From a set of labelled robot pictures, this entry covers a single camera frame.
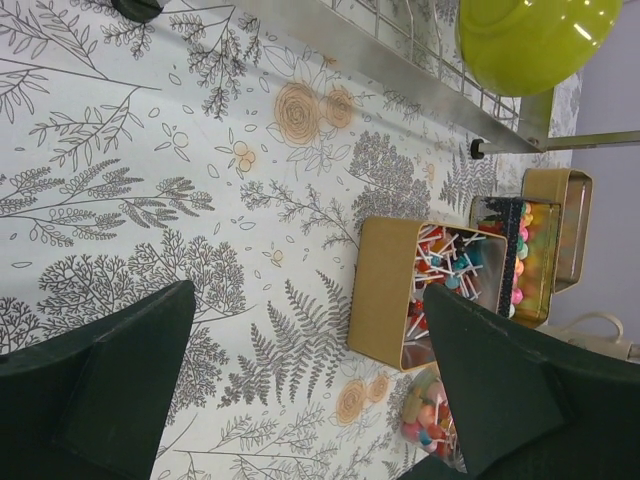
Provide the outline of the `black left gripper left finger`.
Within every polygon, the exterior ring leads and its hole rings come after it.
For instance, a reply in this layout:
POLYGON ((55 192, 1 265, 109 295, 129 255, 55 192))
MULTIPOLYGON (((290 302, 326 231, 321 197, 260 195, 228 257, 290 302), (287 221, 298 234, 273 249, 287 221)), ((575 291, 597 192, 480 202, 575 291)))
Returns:
POLYGON ((194 315, 179 281, 2 355, 2 478, 149 478, 194 315))

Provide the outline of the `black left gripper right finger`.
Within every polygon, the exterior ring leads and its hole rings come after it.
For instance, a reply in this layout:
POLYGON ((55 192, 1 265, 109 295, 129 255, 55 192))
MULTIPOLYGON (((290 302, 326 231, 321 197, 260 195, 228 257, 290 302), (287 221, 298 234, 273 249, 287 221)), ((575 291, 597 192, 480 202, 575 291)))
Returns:
POLYGON ((466 470, 437 479, 636 479, 639 367, 507 320, 436 284, 423 303, 466 470))

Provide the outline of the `clear plastic jar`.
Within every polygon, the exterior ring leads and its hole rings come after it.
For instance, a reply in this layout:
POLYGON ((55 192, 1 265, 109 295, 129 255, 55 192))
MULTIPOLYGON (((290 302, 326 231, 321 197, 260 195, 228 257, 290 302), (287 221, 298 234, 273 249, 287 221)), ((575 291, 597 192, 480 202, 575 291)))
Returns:
POLYGON ((466 473, 449 400, 436 363, 426 366, 413 379, 401 413, 401 433, 429 455, 466 473))

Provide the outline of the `black tin with star candies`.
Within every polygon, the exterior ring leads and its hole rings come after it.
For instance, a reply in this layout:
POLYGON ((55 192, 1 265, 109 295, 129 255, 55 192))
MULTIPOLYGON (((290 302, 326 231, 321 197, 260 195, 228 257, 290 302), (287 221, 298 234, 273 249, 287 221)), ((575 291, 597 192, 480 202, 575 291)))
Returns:
POLYGON ((478 196, 470 225, 506 239, 498 313, 528 328, 544 324, 554 291, 561 206, 524 197, 478 196))

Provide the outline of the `gold tin with lollipops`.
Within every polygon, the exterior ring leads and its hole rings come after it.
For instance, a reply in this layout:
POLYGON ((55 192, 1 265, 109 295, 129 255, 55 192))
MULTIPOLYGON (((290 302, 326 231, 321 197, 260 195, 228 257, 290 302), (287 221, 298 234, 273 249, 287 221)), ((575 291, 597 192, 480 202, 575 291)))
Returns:
POLYGON ((428 220, 365 220, 356 265, 347 345, 401 372, 434 362, 425 290, 441 286, 498 312, 507 241, 428 220))

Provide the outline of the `gold tin with popsicle candies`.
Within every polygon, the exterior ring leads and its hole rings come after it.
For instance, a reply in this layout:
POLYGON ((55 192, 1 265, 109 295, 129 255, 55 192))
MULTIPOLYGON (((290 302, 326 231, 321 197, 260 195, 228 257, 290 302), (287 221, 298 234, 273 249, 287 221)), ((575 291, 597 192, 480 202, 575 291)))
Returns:
POLYGON ((526 170, 525 197, 560 205, 560 230, 555 255, 554 293, 560 294, 581 279, 593 193, 593 179, 572 168, 526 170))

